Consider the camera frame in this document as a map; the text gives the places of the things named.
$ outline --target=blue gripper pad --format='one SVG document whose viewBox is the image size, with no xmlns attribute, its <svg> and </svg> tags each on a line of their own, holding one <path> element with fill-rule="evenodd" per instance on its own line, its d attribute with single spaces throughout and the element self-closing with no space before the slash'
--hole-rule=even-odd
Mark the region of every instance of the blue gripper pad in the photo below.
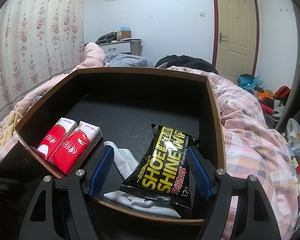
<svg viewBox="0 0 300 240">
<path fill-rule="evenodd" d="M 209 177 L 191 147 L 187 148 L 186 158 L 200 194 L 205 196 L 207 200 L 211 199 L 213 193 L 211 192 Z"/>
<path fill-rule="evenodd" d="M 107 152 L 104 154 L 99 166 L 91 177 L 90 190 L 88 196 L 93 199 L 101 191 L 101 188 L 106 181 L 106 177 L 109 173 L 111 165 L 114 161 L 114 149 L 109 147 Z"/>
</svg>

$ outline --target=wooden drawer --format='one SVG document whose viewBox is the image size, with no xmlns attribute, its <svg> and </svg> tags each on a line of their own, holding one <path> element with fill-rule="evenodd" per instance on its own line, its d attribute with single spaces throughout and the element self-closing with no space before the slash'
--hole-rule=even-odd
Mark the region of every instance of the wooden drawer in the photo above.
<svg viewBox="0 0 300 240">
<path fill-rule="evenodd" d="M 105 53 L 131 53 L 130 43 L 110 44 L 101 47 Z"/>
</svg>

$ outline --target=metal screw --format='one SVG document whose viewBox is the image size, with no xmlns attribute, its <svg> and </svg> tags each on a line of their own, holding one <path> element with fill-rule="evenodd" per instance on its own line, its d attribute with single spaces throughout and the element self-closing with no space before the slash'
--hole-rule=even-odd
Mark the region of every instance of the metal screw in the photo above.
<svg viewBox="0 0 300 240">
<path fill-rule="evenodd" d="M 217 169 L 217 174 L 218 175 L 225 175 L 226 171 L 224 169 Z"/>
<path fill-rule="evenodd" d="M 77 176 L 81 176 L 81 175 L 84 174 L 84 170 L 77 170 L 77 171 L 75 172 L 75 174 L 76 174 Z"/>
<path fill-rule="evenodd" d="M 251 179 L 252 181 L 257 181 L 258 178 L 255 175 L 250 175 L 249 179 Z"/>
<path fill-rule="evenodd" d="M 43 178 L 43 181 L 44 182 L 49 182 L 51 180 L 51 176 L 50 175 L 47 175 Z"/>
</svg>

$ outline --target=door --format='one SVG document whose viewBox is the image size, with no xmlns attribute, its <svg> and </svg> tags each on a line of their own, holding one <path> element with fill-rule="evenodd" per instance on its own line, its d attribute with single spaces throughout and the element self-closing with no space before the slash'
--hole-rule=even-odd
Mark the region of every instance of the door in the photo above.
<svg viewBox="0 0 300 240">
<path fill-rule="evenodd" d="M 241 74 L 254 75 L 259 39 L 258 5 L 256 0 L 217 0 L 217 3 L 215 67 L 220 76 L 237 84 Z"/>
</svg>

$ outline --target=door frame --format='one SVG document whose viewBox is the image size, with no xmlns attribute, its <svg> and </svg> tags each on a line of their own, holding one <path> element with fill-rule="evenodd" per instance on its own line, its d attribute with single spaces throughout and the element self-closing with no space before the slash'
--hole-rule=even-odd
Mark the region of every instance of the door frame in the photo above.
<svg viewBox="0 0 300 240">
<path fill-rule="evenodd" d="M 213 43 L 213 55 L 212 55 L 212 66 L 216 68 L 217 63 L 217 52 L 218 52 L 218 38 L 219 38 L 219 12 L 218 12 L 218 0 L 213 0 L 214 2 L 214 43 Z M 254 57 L 254 64 L 252 75 L 254 76 L 257 66 L 258 60 L 258 52 L 259 52 L 259 36 L 260 36 L 260 29 L 259 29 L 259 9 L 258 9 L 258 2 L 254 0 L 256 5 L 256 16 L 257 16 L 257 42 L 256 42 L 256 53 Z"/>
</svg>

